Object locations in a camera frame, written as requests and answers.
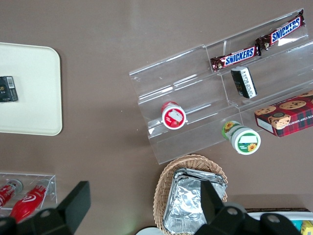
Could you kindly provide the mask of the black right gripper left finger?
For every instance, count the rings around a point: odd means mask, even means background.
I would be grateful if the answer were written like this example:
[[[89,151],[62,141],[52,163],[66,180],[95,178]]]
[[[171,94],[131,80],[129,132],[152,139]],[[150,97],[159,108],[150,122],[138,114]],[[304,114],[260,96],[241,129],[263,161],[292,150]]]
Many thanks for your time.
[[[17,223],[11,217],[0,219],[2,235],[73,235],[91,206],[89,181],[80,181],[56,207],[39,211]]]

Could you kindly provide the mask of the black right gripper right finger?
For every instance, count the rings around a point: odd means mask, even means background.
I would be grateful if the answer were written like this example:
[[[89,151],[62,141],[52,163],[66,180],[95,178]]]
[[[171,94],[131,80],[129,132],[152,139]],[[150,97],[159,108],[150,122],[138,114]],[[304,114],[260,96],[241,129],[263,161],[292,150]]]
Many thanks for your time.
[[[238,205],[226,206],[210,181],[201,182],[201,208],[206,220],[197,235],[299,235],[293,223],[283,215],[265,213],[252,218]]]

